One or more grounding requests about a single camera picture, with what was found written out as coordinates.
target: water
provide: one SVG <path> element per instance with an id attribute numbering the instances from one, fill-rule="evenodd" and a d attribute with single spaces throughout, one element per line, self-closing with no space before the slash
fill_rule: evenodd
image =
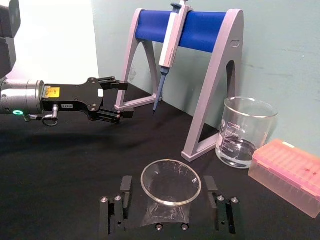
<path id="1" fill-rule="evenodd" d="M 217 157 L 230 167 L 237 169 L 248 169 L 252 162 L 254 152 L 257 150 L 251 142 L 235 137 L 227 136 L 223 139 L 219 134 L 215 147 Z"/>

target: pipette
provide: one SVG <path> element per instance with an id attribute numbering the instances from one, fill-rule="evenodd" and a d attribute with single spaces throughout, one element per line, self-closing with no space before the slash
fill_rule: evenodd
<path id="1" fill-rule="evenodd" d="M 161 66 L 161 80 L 153 106 L 153 114 L 155 114 L 162 90 L 165 84 L 166 77 L 172 68 L 176 58 L 177 49 L 180 43 L 182 31 L 184 29 L 185 21 L 189 11 L 193 9 L 186 5 L 188 0 L 181 0 L 180 3 L 172 3 L 172 13 L 170 14 L 168 27 L 166 29 L 165 38 L 163 42 L 162 52 L 160 56 L 159 65 Z"/>

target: pipette stand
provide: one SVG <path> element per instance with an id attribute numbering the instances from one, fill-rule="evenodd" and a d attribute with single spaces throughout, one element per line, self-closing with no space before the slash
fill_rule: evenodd
<path id="1" fill-rule="evenodd" d="M 155 102 L 159 78 L 153 42 L 164 42 L 170 13 L 171 11 L 149 11 L 142 8 L 136 10 L 129 34 L 122 81 L 128 81 L 135 52 L 139 43 L 142 43 L 149 62 L 153 94 L 124 102 L 126 91 L 120 90 L 114 106 L 117 110 L 136 108 Z M 182 157 L 189 162 L 216 147 L 218 134 L 201 142 L 199 140 L 212 96 L 225 71 L 227 96 L 235 97 L 238 93 L 243 38 L 244 13 L 241 9 L 230 9 L 227 12 L 190 11 L 186 17 L 179 46 L 212 53 L 189 134 L 181 153 Z"/>

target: glass beaker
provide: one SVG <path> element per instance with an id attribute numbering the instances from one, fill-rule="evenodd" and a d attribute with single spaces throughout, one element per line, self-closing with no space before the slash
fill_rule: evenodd
<path id="1" fill-rule="evenodd" d="M 228 166 L 248 169 L 254 152 L 264 145 L 277 114 L 271 105 L 253 98 L 225 99 L 215 146 L 217 157 Z"/>
<path id="2" fill-rule="evenodd" d="M 149 196 L 141 226 L 156 223 L 189 223 L 190 203 L 201 192 L 198 174 L 188 165 L 170 159 L 149 164 L 141 186 Z"/>

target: black table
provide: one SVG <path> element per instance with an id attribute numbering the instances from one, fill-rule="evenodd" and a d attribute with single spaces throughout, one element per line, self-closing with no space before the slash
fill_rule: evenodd
<path id="1" fill-rule="evenodd" d="M 105 92 L 110 106 L 116 94 Z M 127 93 L 129 99 L 144 95 L 133 86 Z M 139 107 L 119 125 L 91 122 L 80 112 L 60 113 L 56 127 L 0 116 L 0 239 L 97 239 L 99 199 L 116 194 L 125 175 L 133 176 L 134 188 L 127 224 L 138 227 L 147 207 L 142 170 L 160 159 L 184 161 L 191 121 L 164 102 L 155 115 L 152 105 Z M 214 131 L 205 126 L 203 134 Z M 320 217 L 296 209 L 247 170 L 226 166 L 214 151 L 188 164 L 200 176 L 212 175 L 225 197 L 239 198 L 248 240 L 320 239 Z M 193 223 L 206 221 L 206 204 L 204 193 L 193 202 Z"/>

